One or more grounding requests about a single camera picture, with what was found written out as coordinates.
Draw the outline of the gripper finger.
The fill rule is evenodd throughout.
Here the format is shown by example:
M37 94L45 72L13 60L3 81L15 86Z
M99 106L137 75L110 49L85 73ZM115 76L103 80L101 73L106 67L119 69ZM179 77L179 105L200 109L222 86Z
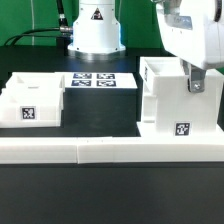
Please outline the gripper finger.
M188 90L191 93L201 93L205 89L205 71L193 64L182 60L182 68L188 76Z

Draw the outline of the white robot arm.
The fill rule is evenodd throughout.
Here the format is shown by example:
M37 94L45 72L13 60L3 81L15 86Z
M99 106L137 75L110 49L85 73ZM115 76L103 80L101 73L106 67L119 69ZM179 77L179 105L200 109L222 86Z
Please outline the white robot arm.
M189 76L189 90L202 92L205 72L224 67L224 0L151 0L156 5L165 50L178 57ZM125 52L115 0L79 0L70 55L104 60Z

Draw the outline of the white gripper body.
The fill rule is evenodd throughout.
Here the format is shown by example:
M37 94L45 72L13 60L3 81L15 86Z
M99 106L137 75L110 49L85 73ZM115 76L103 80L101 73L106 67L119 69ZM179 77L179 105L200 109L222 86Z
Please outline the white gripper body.
M201 69L224 67L224 0L157 0L166 51Z

